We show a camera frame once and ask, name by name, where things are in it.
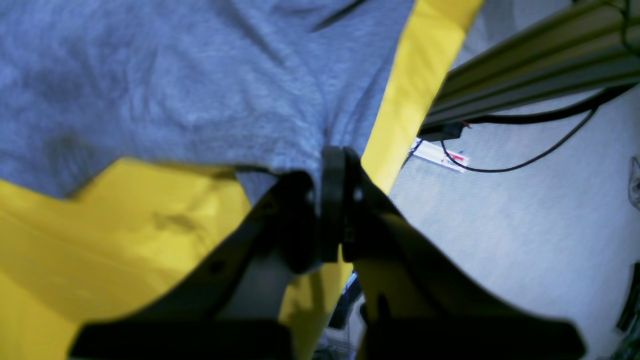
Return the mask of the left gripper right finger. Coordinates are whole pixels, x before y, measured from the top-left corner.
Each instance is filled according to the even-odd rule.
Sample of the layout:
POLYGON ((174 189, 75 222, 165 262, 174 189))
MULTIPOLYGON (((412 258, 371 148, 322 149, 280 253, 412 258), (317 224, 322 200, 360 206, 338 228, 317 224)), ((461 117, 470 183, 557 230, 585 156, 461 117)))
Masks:
POLYGON ((472 280, 377 187, 357 153, 322 151, 320 253, 353 265, 365 360, 578 360, 569 320, 535 316, 472 280))

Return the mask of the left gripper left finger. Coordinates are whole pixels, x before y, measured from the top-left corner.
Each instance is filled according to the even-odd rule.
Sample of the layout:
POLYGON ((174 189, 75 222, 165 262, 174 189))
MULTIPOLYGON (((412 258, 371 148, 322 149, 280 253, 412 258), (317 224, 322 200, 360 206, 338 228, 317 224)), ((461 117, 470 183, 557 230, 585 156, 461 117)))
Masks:
POLYGON ((313 180, 284 175, 236 230, 165 295, 86 324, 72 360, 295 360, 278 318, 292 279, 318 264, 313 180))

